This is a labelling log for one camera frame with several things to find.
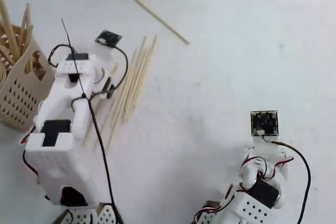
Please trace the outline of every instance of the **beige plastic basket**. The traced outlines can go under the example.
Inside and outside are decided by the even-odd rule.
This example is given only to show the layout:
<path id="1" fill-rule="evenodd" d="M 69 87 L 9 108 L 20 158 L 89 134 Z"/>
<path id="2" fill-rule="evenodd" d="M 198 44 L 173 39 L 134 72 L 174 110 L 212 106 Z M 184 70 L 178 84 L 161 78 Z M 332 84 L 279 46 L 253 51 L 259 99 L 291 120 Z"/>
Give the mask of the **beige plastic basket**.
<path id="1" fill-rule="evenodd" d="M 29 73 L 25 68 L 33 57 L 35 67 Z M 0 62 L 10 68 L 4 58 Z M 40 101 L 46 98 L 54 72 L 39 45 L 32 37 L 25 53 L 10 70 L 0 89 L 0 121 L 19 130 L 27 130 L 37 114 Z"/>

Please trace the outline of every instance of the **bamboo skewer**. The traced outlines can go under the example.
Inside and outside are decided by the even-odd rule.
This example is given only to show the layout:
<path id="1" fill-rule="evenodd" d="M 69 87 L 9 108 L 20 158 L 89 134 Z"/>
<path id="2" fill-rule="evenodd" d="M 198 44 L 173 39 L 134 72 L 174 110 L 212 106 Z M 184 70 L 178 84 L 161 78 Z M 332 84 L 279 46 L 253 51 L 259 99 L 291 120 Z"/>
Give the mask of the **bamboo skewer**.
<path id="1" fill-rule="evenodd" d="M 7 78 L 7 71 L 5 65 L 0 62 L 0 88 L 5 84 Z"/>
<path id="2" fill-rule="evenodd" d="M 135 62 L 134 69 L 132 71 L 136 71 L 139 68 L 139 63 L 140 63 L 140 60 L 141 60 L 141 55 L 143 54 L 143 50 L 144 50 L 144 46 L 145 46 L 145 43 L 146 43 L 146 39 L 147 39 L 147 36 L 144 36 L 143 40 L 142 40 L 142 44 L 141 44 L 141 49 L 139 51 L 139 54 L 138 54 L 136 62 Z M 131 80 L 131 86 L 130 86 L 130 89 L 128 91 L 128 94 L 127 94 L 127 97 L 126 97 L 126 102 L 125 102 L 125 104 L 126 104 L 125 107 L 126 108 L 130 104 L 131 99 L 132 99 L 132 91 L 134 89 L 135 79 L 136 79 L 136 74 L 133 75 L 132 80 Z"/>
<path id="3" fill-rule="evenodd" d="M 3 46 L 3 45 L 0 45 L 0 51 L 2 52 L 2 55 L 7 59 L 7 61 L 12 65 L 14 66 L 15 64 L 15 61 L 11 58 L 11 56 L 9 55 L 8 53 L 8 49 Z"/>
<path id="4" fill-rule="evenodd" d="M 22 19 L 22 24 L 21 24 L 21 31 L 20 31 L 20 37 L 19 37 L 19 52 L 20 54 L 23 54 L 22 52 L 22 43 L 23 43 L 23 35 L 26 30 L 26 25 L 27 25 L 27 7 L 25 9 L 25 13 L 23 14 L 23 19 Z"/>
<path id="5" fill-rule="evenodd" d="M 131 69 L 134 69 L 134 65 L 135 65 L 135 57 L 133 57 L 133 60 L 132 60 L 132 63 L 131 63 Z M 107 146 L 107 149 L 110 148 L 111 146 L 111 143 L 113 142 L 113 137 L 114 137 L 114 134 L 116 133 L 116 130 L 119 126 L 119 121 L 121 119 L 121 114 L 123 112 L 123 107 L 126 103 L 126 96 L 127 96 L 127 91 L 129 90 L 130 88 L 130 85 L 131 85 L 131 80 L 133 79 L 133 75 L 135 74 L 134 71 L 130 71 L 126 80 L 125 80 L 125 87 L 122 91 L 122 94 L 121 94 L 121 103 L 120 105 L 118 106 L 117 108 L 117 113 L 115 114 L 115 116 L 113 117 L 113 120 L 111 122 L 111 126 L 113 126 L 113 129 L 112 129 L 112 133 L 111 133 L 111 138 L 110 138 L 110 141 L 108 143 L 108 146 Z"/>
<path id="6" fill-rule="evenodd" d="M 190 44 L 188 40 L 186 40 L 181 34 L 179 34 L 172 26 L 170 26 L 167 22 L 165 22 L 162 18 L 160 18 L 157 14 L 155 14 L 152 10 L 150 10 L 147 6 L 145 6 L 140 0 L 135 0 L 145 11 L 147 11 L 150 15 L 152 15 L 156 20 L 158 20 L 161 24 L 163 24 L 168 30 L 170 30 L 173 34 L 175 34 L 180 40 L 182 40 L 187 45 Z"/>
<path id="7" fill-rule="evenodd" d="M 0 0 L 0 12 L 3 19 L 3 28 L 5 29 L 7 34 L 8 43 L 12 51 L 13 59 L 17 61 L 20 58 L 20 53 L 17 47 L 17 42 L 13 31 L 12 23 L 9 19 L 8 11 L 4 0 Z"/>
<path id="8" fill-rule="evenodd" d="M 103 128 L 105 128 L 106 122 L 108 122 L 111 119 L 111 116 L 113 114 L 116 114 L 117 108 L 119 107 L 119 104 L 122 102 L 122 96 L 120 94 L 123 93 L 123 91 L 125 90 L 125 82 L 122 83 L 122 86 L 119 87 L 119 88 L 120 88 L 121 91 L 118 92 L 118 98 L 114 101 L 114 103 L 112 105 L 112 108 L 110 110 L 110 114 L 108 115 L 107 120 L 105 120 L 105 124 L 103 125 Z M 99 141 L 98 141 L 98 139 L 96 139 L 95 145 L 93 147 L 93 151 L 96 151 L 98 143 L 99 143 Z"/>
<path id="9" fill-rule="evenodd" d="M 132 80 L 132 85 L 133 86 L 130 88 L 129 100 L 128 100 L 129 103 L 125 107 L 125 114 L 124 114 L 124 120 L 125 121 L 126 121 L 126 118 L 128 117 L 128 114 L 130 113 L 130 110 L 131 110 L 131 105 L 132 105 L 132 102 L 133 102 L 133 99 L 134 99 L 135 91 L 136 91 L 136 88 L 137 88 L 138 83 L 139 83 L 139 78 L 140 78 L 140 75 L 141 75 L 141 72 L 142 72 L 142 69 L 143 69 L 148 51 L 149 51 L 148 48 L 146 48 L 145 51 L 143 52 L 143 54 L 140 55 L 139 64 L 135 67 L 136 72 L 134 73 L 134 77 L 133 77 L 133 80 Z"/>
<path id="10" fill-rule="evenodd" d="M 151 47 L 151 49 L 150 49 L 150 52 L 149 52 L 149 54 L 148 54 L 148 56 L 147 56 L 145 66 L 144 66 L 144 69 L 143 69 L 143 71 L 142 71 L 142 75 L 141 75 L 141 77 L 140 77 L 140 83 L 139 83 L 139 85 L 138 85 L 138 87 L 137 87 L 137 89 L 136 89 L 136 92 L 135 92 L 134 102 L 133 102 L 133 105 L 131 106 L 132 109 L 133 109 L 134 105 L 135 105 L 135 104 L 137 103 L 137 101 L 138 101 L 139 93 L 140 93 L 140 90 L 142 89 L 142 85 L 143 85 L 143 80 L 144 80 L 144 78 L 145 78 L 145 76 L 146 76 L 147 69 L 148 69 L 148 65 L 149 65 L 149 62 L 150 62 L 150 60 L 151 60 L 151 58 L 152 58 L 152 55 L 153 55 L 153 53 L 154 53 L 154 50 L 155 50 L 155 48 L 156 48 L 156 43 L 157 43 L 157 41 L 158 41 L 158 37 L 156 36 L 156 37 L 154 38 L 154 43 L 153 43 L 153 45 L 152 45 L 152 47 Z"/>

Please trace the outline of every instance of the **wooden chopstick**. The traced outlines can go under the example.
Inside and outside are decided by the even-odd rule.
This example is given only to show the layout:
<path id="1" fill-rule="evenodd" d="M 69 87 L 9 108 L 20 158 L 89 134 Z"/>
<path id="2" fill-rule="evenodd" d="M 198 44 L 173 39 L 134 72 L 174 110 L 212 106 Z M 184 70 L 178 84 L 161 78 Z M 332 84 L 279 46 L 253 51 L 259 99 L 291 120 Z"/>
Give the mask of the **wooden chopstick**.
<path id="1" fill-rule="evenodd" d="M 161 24 L 163 24 L 168 30 L 170 30 L 173 34 L 175 34 L 180 40 L 182 40 L 187 45 L 190 44 L 188 40 L 186 40 L 179 32 L 177 32 L 172 26 L 170 26 L 167 22 L 165 22 L 162 18 L 160 18 L 157 14 L 155 14 L 152 10 L 150 10 L 147 6 L 145 6 L 140 0 L 135 0 L 146 12 L 152 15 L 156 20 L 158 20 Z"/>
<path id="2" fill-rule="evenodd" d="M 22 24 L 21 24 L 21 31 L 20 31 L 20 37 L 19 37 L 19 52 L 20 52 L 20 56 L 22 56 L 23 52 L 22 52 L 22 43 L 24 40 L 23 36 L 26 30 L 26 24 L 27 24 L 27 11 L 28 8 L 26 6 L 25 12 L 23 14 L 23 18 L 22 18 Z"/>
<path id="3" fill-rule="evenodd" d="M 3 25 L 4 25 L 4 29 L 6 31 L 6 34 L 7 34 L 8 43 L 9 43 L 9 47 L 12 51 L 13 59 L 15 61 L 17 61 L 20 58 L 20 52 L 19 52 L 19 49 L 18 49 L 18 46 L 17 46 L 17 42 L 16 42 L 14 31 L 13 31 L 12 23 L 10 21 L 10 18 L 9 18 L 8 11 L 7 11 L 4 0 L 0 0 L 0 13 L 1 13 L 1 16 L 2 16 L 2 19 L 3 19 Z"/>

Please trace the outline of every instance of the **white tabletop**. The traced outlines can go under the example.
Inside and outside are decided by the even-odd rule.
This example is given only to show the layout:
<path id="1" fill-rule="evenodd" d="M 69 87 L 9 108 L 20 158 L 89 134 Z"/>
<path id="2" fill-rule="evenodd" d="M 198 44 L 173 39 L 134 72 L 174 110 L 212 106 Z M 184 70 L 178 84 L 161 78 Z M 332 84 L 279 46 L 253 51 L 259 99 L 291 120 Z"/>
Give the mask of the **white tabletop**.
<path id="1" fill-rule="evenodd" d="M 61 17 L 77 51 L 102 57 L 110 50 L 94 39 L 103 29 L 123 36 L 119 46 L 130 58 L 144 35 L 159 35 L 139 104 L 108 152 L 124 222 L 187 224 L 206 200 L 220 200 L 252 145 L 253 110 L 278 110 L 280 139 L 310 164 L 302 223 L 333 222 L 336 0 L 142 1 L 191 44 L 133 0 L 6 0 L 17 24 L 31 3 L 34 36 L 46 55 L 66 42 Z M 0 130 L 0 222 L 51 223 L 61 209 L 23 166 L 22 133 Z M 307 172 L 293 155 L 276 224 L 296 223 L 301 209 Z M 100 151 L 92 160 L 97 193 L 108 201 Z"/>

